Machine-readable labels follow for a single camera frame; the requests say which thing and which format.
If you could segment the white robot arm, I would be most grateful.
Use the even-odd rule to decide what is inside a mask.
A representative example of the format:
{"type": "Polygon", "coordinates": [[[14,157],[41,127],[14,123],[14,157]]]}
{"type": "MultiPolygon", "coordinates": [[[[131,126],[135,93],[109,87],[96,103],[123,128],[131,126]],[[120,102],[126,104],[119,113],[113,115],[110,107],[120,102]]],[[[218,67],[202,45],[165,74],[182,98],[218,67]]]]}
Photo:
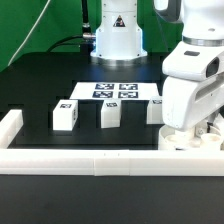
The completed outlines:
{"type": "MultiPolygon", "coordinates": [[[[102,20],[91,57],[115,65],[147,56],[137,0],[101,0],[102,20]]],[[[153,0],[165,21],[182,23],[182,40],[164,59],[166,125],[185,131],[224,106],[224,0],[153,0]]]]}

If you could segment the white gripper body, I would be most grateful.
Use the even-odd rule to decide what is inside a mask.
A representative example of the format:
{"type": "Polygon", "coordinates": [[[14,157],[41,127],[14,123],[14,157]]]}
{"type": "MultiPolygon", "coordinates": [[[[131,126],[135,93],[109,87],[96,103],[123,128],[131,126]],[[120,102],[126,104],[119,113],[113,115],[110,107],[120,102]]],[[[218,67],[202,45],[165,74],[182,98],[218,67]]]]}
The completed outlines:
{"type": "Polygon", "coordinates": [[[166,125],[185,131],[224,106],[224,46],[180,42],[165,58],[162,116],[166,125]]]}

